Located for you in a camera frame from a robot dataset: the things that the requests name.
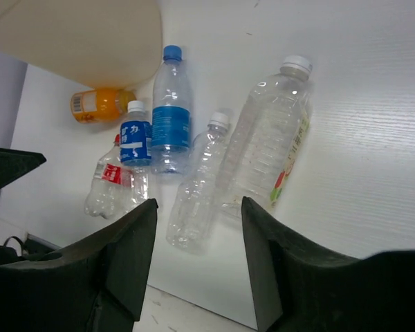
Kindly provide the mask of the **slim clear white-cap bottle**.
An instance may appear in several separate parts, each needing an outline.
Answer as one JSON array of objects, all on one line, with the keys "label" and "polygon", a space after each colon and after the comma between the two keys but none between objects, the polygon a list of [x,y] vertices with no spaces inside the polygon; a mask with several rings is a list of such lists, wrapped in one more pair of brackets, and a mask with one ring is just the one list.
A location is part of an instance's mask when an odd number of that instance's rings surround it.
[{"label": "slim clear white-cap bottle", "polygon": [[227,148],[229,124],[228,115],[213,113],[207,129],[192,144],[166,233],[168,243],[185,252],[201,254],[205,250],[215,212],[216,176]]}]

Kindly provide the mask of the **large clear square bottle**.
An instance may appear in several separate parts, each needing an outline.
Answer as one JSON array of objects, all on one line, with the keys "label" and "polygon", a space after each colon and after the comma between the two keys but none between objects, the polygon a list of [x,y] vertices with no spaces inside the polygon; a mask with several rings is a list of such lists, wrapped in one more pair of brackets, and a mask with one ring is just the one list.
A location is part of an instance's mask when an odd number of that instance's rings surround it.
[{"label": "large clear square bottle", "polygon": [[240,218],[243,197],[276,206],[308,131],[312,70],[308,59],[290,55],[252,87],[217,176],[225,215]]}]

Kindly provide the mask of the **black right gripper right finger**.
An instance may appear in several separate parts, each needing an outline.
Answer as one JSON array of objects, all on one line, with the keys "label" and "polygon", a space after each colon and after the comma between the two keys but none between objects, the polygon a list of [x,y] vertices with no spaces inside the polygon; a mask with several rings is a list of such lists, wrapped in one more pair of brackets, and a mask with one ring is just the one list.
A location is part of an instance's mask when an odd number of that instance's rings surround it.
[{"label": "black right gripper right finger", "polygon": [[415,250],[357,259],[241,204],[259,331],[415,331]]}]

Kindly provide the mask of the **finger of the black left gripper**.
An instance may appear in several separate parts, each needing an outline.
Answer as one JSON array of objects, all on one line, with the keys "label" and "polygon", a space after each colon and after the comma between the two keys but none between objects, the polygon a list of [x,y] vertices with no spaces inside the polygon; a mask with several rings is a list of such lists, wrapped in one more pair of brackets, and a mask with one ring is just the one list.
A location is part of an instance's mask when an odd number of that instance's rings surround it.
[{"label": "finger of the black left gripper", "polygon": [[45,162],[41,153],[0,148],[0,190]]}]

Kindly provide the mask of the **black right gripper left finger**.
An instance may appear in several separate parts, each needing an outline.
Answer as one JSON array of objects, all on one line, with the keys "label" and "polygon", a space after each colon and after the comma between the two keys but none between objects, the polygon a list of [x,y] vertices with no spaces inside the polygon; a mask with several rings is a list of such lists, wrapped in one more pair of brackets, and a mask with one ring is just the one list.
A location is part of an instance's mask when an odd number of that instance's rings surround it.
[{"label": "black right gripper left finger", "polygon": [[158,204],[46,254],[0,246],[0,331],[131,331],[140,319]]}]

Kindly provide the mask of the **tall blue cap bottle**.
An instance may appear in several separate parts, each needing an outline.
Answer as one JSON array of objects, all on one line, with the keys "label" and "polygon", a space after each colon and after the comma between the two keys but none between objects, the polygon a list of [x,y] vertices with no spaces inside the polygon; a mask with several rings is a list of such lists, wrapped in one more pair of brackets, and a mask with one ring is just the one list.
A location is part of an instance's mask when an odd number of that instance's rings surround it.
[{"label": "tall blue cap bottle", "polygon": [[154,80],[151,167],[155,174],[181,174],[191,144],[192,91],[179,46],[163,49]]}]

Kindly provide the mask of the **small blue label bottle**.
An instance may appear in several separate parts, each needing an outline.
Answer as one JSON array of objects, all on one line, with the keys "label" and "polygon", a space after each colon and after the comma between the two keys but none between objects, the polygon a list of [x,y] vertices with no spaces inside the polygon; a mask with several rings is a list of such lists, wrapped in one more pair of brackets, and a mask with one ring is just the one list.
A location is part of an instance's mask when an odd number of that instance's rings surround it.
[{"label": "small blue label bottle", "polygon": [[128,167],[146,167],[151,163],[151,123],[143,102],[130,101],[127,117],[120,125],[120,161]]}]

